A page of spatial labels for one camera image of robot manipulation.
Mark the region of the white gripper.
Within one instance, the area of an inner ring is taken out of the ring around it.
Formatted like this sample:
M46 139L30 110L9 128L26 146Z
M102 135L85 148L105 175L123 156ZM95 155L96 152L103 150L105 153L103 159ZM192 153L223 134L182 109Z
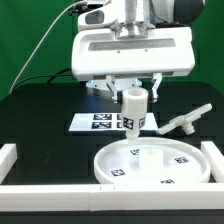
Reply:
M158 100L162 75L187 76L195 65L189 27L150 29L146 38L117 39L110 29L85 30L73 42L71 67L79 81L105 79L118 102L113 77L152 76L152 102Z

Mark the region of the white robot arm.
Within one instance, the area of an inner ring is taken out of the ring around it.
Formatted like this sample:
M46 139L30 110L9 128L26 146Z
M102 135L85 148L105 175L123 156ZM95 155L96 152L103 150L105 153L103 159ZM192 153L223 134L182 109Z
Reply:
M71 69L80 81L114 98L138 78L151 78L151 97L164 77L186 76L194 65L194 22L205 0L81 0Z

